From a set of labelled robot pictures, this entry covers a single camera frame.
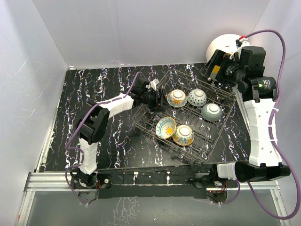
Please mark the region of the red rim grey pattern bowl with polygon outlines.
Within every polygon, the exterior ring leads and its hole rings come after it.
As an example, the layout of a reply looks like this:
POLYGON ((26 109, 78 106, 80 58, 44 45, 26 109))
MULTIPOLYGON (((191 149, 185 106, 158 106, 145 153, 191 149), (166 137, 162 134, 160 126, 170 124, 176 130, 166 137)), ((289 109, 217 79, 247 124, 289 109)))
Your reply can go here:
POLYGON ((222 110, 217 104, 209 103, 202 107, 201 115, 205 120, 215 122, 221 118, 222 110))

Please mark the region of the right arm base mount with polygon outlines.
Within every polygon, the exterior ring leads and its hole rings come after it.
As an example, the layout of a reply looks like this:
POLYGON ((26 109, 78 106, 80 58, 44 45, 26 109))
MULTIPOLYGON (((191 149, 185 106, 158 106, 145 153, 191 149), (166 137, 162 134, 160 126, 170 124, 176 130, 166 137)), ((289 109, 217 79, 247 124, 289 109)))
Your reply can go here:
POLYGON ((187 184, 192 184, 195 188, 205 189, 207 199, 213 203, 226 202, 230 188, 238 188, 238 183, 227 179, 212 179, 209 174, 196 173, 188 178, 187 184))

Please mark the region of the white round drawer cabinet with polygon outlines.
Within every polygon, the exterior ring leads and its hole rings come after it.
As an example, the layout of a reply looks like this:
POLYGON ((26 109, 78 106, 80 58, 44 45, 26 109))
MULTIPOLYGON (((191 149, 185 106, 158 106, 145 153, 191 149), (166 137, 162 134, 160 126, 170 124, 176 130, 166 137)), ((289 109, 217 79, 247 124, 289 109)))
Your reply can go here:
POLYGON ((206 61, 208 62, 211 59, 217 49, 228 54, 233 54, 238 48, 236 40, 239 37, 236 34, 224 34, 215 38, 207 48, 206 61))

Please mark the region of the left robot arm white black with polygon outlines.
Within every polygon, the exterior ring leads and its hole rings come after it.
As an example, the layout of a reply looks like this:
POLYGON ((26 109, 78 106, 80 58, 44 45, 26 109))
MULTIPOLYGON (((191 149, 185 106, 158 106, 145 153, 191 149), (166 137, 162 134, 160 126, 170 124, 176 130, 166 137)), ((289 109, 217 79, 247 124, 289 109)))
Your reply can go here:
POLYGON ((96 153, 98 144, 103 138, 110 118, 141 104, 147 105, 152 111, 162 108, 164 93, 158 88, 159 80, 147 81, 138 79, 130 87, 128 93, 100 103, 88 102, 86 111, 80 119, 77 129, 80 148, 80 163, 73 178, 87 188, 97 183, 96 153))

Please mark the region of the orange blue floral bowl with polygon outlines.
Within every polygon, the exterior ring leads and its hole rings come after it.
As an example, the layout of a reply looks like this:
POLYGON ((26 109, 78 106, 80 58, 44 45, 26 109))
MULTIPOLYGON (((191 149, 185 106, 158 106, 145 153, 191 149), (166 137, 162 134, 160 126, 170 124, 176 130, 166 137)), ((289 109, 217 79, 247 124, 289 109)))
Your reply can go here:
POLYGON ((175 134, 172 136, 173 141, 181 146, 191 145, 194 141, 194 133, 187 125, 180 125, 177 127, 175 134))

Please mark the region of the blue wave pattern bowl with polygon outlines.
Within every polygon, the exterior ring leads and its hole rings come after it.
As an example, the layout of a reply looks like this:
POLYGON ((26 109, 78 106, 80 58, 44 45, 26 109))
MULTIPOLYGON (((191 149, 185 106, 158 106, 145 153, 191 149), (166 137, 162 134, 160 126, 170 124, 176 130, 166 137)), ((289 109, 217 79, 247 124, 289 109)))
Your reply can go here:
POLYGON ((201 89, 194 89, 187 95, 188 102, 196 107, 202 107, 206 104, 206 93, 201 89))

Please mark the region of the orange flower leaf bowl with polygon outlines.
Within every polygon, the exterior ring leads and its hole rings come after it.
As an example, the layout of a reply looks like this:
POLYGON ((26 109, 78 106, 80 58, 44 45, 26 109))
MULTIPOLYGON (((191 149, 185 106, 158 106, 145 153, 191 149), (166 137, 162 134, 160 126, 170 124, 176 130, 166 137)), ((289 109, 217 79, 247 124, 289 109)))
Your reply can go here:
POLYGON ((188 100, 187 100, 186 94, 182 90, 175 89, 168 93, 167 102, 172 107, 180 108, 180 107, 185 106, 187 104, 188 100))

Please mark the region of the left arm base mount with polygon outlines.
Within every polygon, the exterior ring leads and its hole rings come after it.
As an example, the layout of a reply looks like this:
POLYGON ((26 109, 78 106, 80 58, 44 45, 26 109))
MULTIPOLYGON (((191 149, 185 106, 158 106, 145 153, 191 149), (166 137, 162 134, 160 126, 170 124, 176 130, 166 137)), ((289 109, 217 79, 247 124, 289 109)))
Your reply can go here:
POLYGON ((72 189, 92 189, 94 198, 89 202, 96 201, 99 198, 101 189, 110 189, 112 187, 112 175, 107 173, 93 172, 88 175, 80 169, 74 169, 70 172, 72 189))

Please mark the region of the yellow sun pattern bowl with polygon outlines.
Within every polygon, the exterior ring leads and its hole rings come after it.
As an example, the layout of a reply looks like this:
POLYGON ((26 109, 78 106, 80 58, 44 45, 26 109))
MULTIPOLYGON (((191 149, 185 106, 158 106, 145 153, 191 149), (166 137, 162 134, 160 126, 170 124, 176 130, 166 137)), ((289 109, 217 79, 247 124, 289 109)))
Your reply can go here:
POLYGON ((168 139, 176 132, 176 122, 172 117, 164 117, 155 127, 156 135, 161 139, 168 139))

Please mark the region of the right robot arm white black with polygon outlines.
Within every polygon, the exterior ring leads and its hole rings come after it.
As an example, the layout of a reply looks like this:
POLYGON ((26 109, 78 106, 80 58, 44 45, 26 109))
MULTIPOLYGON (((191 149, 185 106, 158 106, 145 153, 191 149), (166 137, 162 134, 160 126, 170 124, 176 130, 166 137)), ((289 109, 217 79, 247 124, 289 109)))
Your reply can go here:
POLYGON ((216 187, 222 186, 226 180, 271 181, 291 174, 274 146, 277 137, 269 134, 276 130, 275 121, 270 116, 276 111, 278 89, 273 77, 263 75, 265 56, 264 48, 257 46, 245 46, 233 54, 217 49, 199 71, 208 79, 237 87, 249 121, 249 161, 213 165, 209 179, 216 187))

